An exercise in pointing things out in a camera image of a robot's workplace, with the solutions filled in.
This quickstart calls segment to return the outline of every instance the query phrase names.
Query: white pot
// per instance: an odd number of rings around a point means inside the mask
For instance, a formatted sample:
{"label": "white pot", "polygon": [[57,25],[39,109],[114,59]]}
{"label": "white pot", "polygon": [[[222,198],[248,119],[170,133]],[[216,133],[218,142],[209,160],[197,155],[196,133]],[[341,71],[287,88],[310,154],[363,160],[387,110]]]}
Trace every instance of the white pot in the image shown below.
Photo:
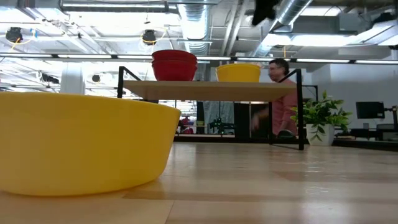
{"label": "white pot", "polygon": [[331,146],[333,143],[333,140],[335,139],[335,127],[331,124],[326,124],[324,126],[321,126],[323,130],[325,130],[325,133],[322,134],[318,132],[318,136],[320,137],[321,141],[319,141],[318,138],[315,138],[312,140],[312,137],[316,135],[314,132],[317,131],[317,128],[313,128],[312,124],[307,124],[306,129],[307,129],[307,139],[310,142],[310,145],[312,146]]}

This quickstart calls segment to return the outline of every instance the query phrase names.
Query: potted plant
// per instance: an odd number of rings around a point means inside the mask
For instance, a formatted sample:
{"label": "potted plant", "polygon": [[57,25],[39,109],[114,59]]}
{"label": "potted plant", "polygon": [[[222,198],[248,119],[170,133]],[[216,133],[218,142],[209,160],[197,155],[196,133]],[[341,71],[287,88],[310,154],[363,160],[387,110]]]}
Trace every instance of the potted plant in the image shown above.
{"label": "potted plant", "polygon": [[[323,92],[322,97],[321,101],[310,100],[303,106],[307,139],[313,146],[331,146],[335,138],[335,126],[347,131],[348,116],[352,114],[342,109],[343,100],[332,100],[326,91]],[[291,118],[297,123],[297,107],[292,110],[296,112],[296,115]]]}

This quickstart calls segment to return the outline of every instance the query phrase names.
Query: fluorescent light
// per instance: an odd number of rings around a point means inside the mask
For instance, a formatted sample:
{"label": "fluorescent light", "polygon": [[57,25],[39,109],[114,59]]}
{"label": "fluorescent light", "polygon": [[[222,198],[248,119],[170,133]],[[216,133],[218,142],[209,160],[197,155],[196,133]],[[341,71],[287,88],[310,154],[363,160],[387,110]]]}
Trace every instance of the fluorescent light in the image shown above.
{"label": "fluorescent light", "polygon": [[349,60],[338,60],[338,59],[297,59],[297,62],[313,62],[313,63],[348,63]]}
{"label": "fluorescent light", "polygon": [[63,7],[156,7],[151,5],[140,6],[138,4],[63,4]]}
{"label": "fluorescent light", "polygon": [[120,59],[140,59],[140,60],[145,60],[145,59],[152,59],[152,56],[150,56],[150,55],[118,55],[118,58],[120,58]]}
{"label": "fluorescent light", "polygon": [[264,104],[264,102],[259,102],[259,101],[252,101],[252,102],[249,102],[249,101],[240,101],[240,103],[242,103],[242,104]]}
{"label": "fluorescent light", "polygon": [[262,47],[273,47],[275,45],[292,45],[290,37],[284,34],[268,34],[261,42]]}
{"label": "fluorescent light", "polygon": [[19,58],[43,57],[43,58],[48,58],[48,57],[52,57],[52,56],[50,54],[0,54],[0,57],[19,57]]}
{"label": "fluorescent light", "polygon": [[341,47],[351,41],[351,37],[343,35],[296,35],[291,45],[312,47]]}
{"label": "fluorescent light", "polygon": [[357,60],[355,63],[378,64],[378,65],[398,65],[398,60]]}
{"label": "fluorescent light", "polygon": [[198,43],[198,44],[212,44],[210,40],[177,40],[177,43]]}
{"label": "fluorescent light", "polygon": [[274,60],[274,58],[251,58],[251,57],[238,57],[238,61],[243,62],[270,62]]}
{"label": "fluorescent light", "polygon": [[91,90],[117,90],[118,88],[112,86],[86,86],[86,89]]}
{"label": "fluorescent light", "polygon": [[40,86],[40,85],[0,85],[0,88],[60,88],[60,86]]}
{"label": "fluorescent light", "polygon": [[112,58],[110,55],[58,55],[60,58]]}
{"label": "fluorescent light", "polygon": [[231,57],[197,57],[198,60],[222,60],[222,61],[230,61]]}

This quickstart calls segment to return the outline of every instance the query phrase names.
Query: wooden table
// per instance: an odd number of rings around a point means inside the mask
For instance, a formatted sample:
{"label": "wooden table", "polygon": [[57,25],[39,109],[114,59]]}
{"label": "wooden table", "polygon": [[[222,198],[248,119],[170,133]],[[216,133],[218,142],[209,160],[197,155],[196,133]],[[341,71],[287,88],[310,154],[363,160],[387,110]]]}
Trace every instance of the wooden table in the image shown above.
{"label": "wooden table", "polygon": [[123,86],[145,100],[274,101],[296,91],[285,83],[125,80]]}

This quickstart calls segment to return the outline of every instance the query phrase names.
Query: wooden surface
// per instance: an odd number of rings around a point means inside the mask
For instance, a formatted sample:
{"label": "wooden surface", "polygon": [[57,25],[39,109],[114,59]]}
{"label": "wooden surface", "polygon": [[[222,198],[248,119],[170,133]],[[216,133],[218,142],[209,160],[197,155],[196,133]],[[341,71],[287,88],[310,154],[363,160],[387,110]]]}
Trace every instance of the wooden surface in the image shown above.
{"label": "wooden surface", "polygon": [[342,147],[176,143],[163,175],[133,189],[0,192],[0,224],[397,224],[397,161]]}
{"label": "wooden surface", "polygon": [[146,100],[273,101],[296,90],[285,83],[124,81]]}

